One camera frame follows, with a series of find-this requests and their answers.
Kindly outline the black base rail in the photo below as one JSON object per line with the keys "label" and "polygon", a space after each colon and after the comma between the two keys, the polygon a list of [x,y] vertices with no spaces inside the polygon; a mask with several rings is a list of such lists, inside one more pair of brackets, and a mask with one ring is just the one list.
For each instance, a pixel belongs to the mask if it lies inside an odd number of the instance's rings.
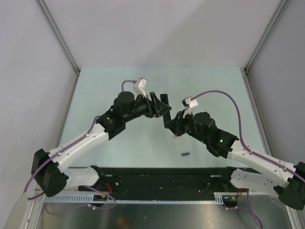
{"label": "black base rail", "polygon": [[100,167],[101,178],[92,187],[111,191],[123,200],[211,200],[216,192],[234,193],[230,179],[234,167],[115,168]]}

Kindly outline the black remote control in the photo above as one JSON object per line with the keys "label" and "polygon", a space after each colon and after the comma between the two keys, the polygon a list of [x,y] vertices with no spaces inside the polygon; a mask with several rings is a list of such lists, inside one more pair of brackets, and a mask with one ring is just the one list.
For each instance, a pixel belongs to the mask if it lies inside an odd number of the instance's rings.
{"label": "black remote control", "polygon": [[169,100],[168,100],[168,94],[160,94],[161,101],[166,104],[169,108],[167,109],[167,112],[163,115],[163,125],[164,128],[168,129],[167,124],[171,121],[171,107],[169,106]]}

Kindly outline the left aluminium frame post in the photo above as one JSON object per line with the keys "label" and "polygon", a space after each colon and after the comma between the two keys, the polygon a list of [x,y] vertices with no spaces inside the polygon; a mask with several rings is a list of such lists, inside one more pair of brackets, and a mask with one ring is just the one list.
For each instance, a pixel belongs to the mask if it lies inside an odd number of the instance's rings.
{"label": "left aluminium frame post", "polygon": [[68,44],[66,43],[66,40],[64,36],[62,35],[59,26],[54,19],[49,7],[47,6],[46,2],[44,0],[35,0],[39,10],[41,11],[43,17],[45,18],[45,21],[47,22],[47,25],[49,26],[54,38],[56,39],[57,43],[59,44],[59,47],[62,49],[63,54],[65,55],[66,59],[68,60],[70,66],[72,67],[73,71],[76,73],[77,76],[80,74],[80,68],[78,67],[72,52],[70,51],[70,48]]}

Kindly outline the aluminium frame post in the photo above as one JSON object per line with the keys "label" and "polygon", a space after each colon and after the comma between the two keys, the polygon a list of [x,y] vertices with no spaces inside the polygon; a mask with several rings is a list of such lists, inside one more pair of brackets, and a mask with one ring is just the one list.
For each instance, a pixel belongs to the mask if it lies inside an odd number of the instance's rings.
{"label": "aluminium frame post", "polygon": [[64,36],[62,35],[59,26],[54,19],[49,7],[47,6],[46,2],[44,0],[35,0],[39,10],[41,11],[43,17],[45,18],[45,21],[47,22],[47,25],[49,26],[54,38],[56,39],[57,43],[59,44],[59,47],[62,49],[63,54],[65,55],[66,59],[68,60],[70,66],[72,67],[73,71],[76,73],[77,76],[80,74],[80,68],[78,67],[72,52],[70,51],[70,48],[68,44],[66,43],[66,40]]}
{"label": "aluminium frame post", "polygon": [[271,36],[272,32],[274,31],[276,25],[280,21],[283,13],[285,12],[286,8],[288,7],[290,0],[280,0],[276,9],[274,10],[267,26],[265,27],[257,45],[255,46],[249,60],[247,61],[244,72],[248,73],[253,66],[255,60],[258,58],[260,52],[262,51],[263,47],[265,46],[266,42],[268,41],[269,37]]}

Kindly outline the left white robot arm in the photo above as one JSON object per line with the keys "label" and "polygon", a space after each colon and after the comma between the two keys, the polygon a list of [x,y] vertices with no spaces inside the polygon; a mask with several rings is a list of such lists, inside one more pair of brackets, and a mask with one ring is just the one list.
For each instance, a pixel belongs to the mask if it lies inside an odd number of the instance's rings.
{"label": "left white robot arm", "polygon": [[35,180],[47,197],[59,194],[66,187],[90,186],[99,191],[105,186],[105,178],[97,166],[73,169],[71,164],[100,144],[104,144],[126,128],[126,123],[138,117],[159,118],[171,110],[168,96],[134,96],[121,92],[104,114],[96,116],[91,126],[68,143],[48,152],[35,152],[31,179]]}

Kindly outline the right aluminium frame post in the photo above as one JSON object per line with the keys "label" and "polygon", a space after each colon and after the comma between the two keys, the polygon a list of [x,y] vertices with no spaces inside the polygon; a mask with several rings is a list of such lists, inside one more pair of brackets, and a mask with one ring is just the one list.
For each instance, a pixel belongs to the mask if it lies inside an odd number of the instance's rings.
{"label": "right aluminium frame post", "polygon": [[255,46],[249,60],[247,61],[244,72],[248,73],[253,66],[255,60],[258,58],[260,52],[262,51],[263,47],[265,46],[266,42],[268,41],[269,37],[271,36],[272,32],[274,31],[276,25],[280,21],[283,13],[285,12],[286,8],[288,7],[290,0],[280,0],[276,9],[274,10],[267,26],[265,27],[257,45]]}

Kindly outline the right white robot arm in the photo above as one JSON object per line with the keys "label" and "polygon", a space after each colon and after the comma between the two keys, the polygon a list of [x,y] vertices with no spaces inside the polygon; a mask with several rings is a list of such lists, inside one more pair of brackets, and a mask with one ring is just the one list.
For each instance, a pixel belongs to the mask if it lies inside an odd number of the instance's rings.
{"label": "right white robot arm", "polygon": [[215,157],[223,157],[240,162],[260,175],[258,181],[250,184],[236,173],[220,179],[220,187],[224,191],[232,191],[235,187],[255,189],[275,195],[290,208],[305,208],[305,164],[285,162],[278,158],[252,150],[237,136],[216,126],[215,120],[207,112],[195,115],[183,115],[179,111],[175,118],[166,115],[164,127],[174,135],[188,134],[206,145],[207,150]]}

